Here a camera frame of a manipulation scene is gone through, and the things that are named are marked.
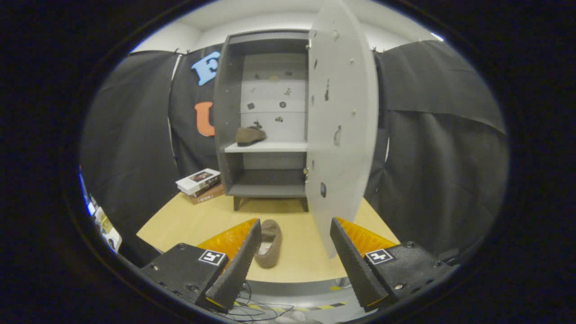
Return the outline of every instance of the cabinet shelf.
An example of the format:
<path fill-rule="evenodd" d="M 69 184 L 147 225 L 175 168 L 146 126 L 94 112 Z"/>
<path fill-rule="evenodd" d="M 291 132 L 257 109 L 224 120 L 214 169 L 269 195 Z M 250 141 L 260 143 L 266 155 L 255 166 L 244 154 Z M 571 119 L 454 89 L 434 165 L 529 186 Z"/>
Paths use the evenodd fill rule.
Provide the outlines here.
<path fill-rule="evenodd" d="M 299 198 L 306 197 L 301 169 L 244 170 L 228 191 L 236 197 Z"/>
<path fill-rule="evenodd" d="M 275 142 L 261 141 L 250 146 L 238 146 L 231 144 L 224 149 L 226 153 L 257 153 L 257 152 L 306 152 L 308 143 L 306 142 Z"/>

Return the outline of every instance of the cabinet leg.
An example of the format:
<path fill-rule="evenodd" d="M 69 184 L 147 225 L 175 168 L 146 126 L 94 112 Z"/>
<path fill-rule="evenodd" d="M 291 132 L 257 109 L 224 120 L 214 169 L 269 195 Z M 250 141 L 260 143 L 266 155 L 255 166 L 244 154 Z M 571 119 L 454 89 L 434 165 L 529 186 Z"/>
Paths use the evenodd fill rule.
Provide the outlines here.
<path fill-rule="evenodd" d="M 238 211 L 240 209 L 240 200 L 241 197 L 234 196 L 234 211 Z"/>
<path fill-rule="evenodd" d="M 304 211 L 308 212 L 308 199 L 300 198 L 300 203 L 302 204 L 302 208 L 304 208 Z"/>

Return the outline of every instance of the ceiling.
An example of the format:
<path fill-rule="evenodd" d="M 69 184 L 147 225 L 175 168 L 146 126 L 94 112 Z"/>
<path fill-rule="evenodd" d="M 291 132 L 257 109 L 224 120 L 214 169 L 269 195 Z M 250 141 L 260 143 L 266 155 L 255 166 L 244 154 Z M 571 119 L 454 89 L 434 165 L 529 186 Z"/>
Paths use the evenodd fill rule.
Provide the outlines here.
<path fill-rule="evenodd" d="M 409 40 L 433 39 L 430 32 L 412 20 L 371 0 L 344 0 L 360 22 Z M 183 16 L 180 22 L 206 31 L 228 22 L 283 12 L 317 13 L 324 0 L 218 0 Z"/>

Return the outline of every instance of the black wire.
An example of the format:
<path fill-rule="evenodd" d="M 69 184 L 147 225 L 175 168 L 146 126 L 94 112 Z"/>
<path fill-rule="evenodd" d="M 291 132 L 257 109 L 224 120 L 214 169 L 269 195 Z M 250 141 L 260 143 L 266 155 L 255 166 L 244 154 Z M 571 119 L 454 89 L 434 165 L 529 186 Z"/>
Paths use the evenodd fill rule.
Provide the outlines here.
<path fill-rule="evenodd" d="M 270 321 L 270 320 L 279 318 L 280 316 L 284 315 L 284 314 L 287 313 L 288 311 L 291 311 L 291 310 L 294 309 L 294 305 L 289 305 L 289 304 L 276 304 L 276 303 L 261 303 L 261 302 L 259 302 L 259 301 L 257 301 L 257 300 L 252 300 L 252 287 L 250 287 L 250 284 L 248 283 L 248 280 L 244 281 L 244 283 L 246 284 L 246 286 L 248 287 L 248 289 L 246 289 L 246 288 L 243 287 L 241 291 L 246 291 L 246 292 L 248 293 L 248 298 L 242 297 L 241 294 L 240 294 L 240 292 L 241 292 L 241 291 L 240 291 L 240 292 L 238 292 L 238 297 L 237 297 L 237 299 L 240 299 L 240 298 L 242 298 L 242 299 L 247 299 L 247 302 L 245 303 L 246 305 L 248 305 L 250 302 L 252 302 L 252 305 L 262 305 L 262 306 L 266 306 L 266 307 L 270 308 L 270 310 L 272 310 L 272 311 L 274 312 L 274 315 L 275 315 L 274 317 L 254 319 L 254 316 L 261 316 L 261 315 L 266 314 L 266 312 L 263 311 L 263 310 L 256 310 L 256 309 L 251 308 L 251 307 L 249 307 L 249 306 L 235 306 L 235 307 L 233 308 L 233 309 L 239 309 L 239 310 L 243 311 L 244 314 L 231 314 L 231 313 L 228 313 L 228 314 L 222 315 L 223 313 L 214 312 L 214 311 L 213 311 L 213 312 L 216 313 L 216 314 L 219 314 L 219 315 L 221 315 L 221 316 L 223 316 L 223 317 L 225 317 L 225 318 L 227 318 L 227 315 L 231 315 L 231 316 L 250 316 L 250 319 L 235 319 L 235 318 L 230 318 L 230 319 L 232 319 L 232 320 L 234 320 L 234 321 L 237 321 L 237 322 L 250 322 L 250 323 L 254 323 L 254 322 L 258 322 L 258 321 Z M 288 306 L 288 309 L 286 309 L 286 310 L 284 310 L 282 313 L 278 314 L 278 313 L 277 313 L 272 307 L 270 307 L 269 305 Z M 251 311 L 259 311 L 259 312 L 261 312 L 261 313 L 260 313 L 260 314 L 249 314 L 249 313 L 246 311 L 246 309 L 249 309 L 249 310 L 251 310 Z"/>

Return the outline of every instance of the table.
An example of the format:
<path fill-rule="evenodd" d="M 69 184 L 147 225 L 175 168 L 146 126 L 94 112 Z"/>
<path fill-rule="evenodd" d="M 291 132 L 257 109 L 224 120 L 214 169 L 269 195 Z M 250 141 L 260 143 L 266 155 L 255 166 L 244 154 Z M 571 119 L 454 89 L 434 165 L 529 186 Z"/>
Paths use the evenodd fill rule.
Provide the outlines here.
<path fill-rule="evenodd" d="M 252 261 L 247 280 L 266 282 L 311 282 L 346 277 L 338 256 L 329 259 L 311 213 L 304 212 L 298 199 L 244 199 L 235 212 L 233 197 L 222 195 L 193 205 L 178 193 L 140 229 L 138 236 L 166 252 L 178 243 L 197 245 L 251 218 L 275 220 L 282 230 L 278 263 L 261 268 Z M 355 224 L 400 243 L 374 209 L 363 199 Z"/>

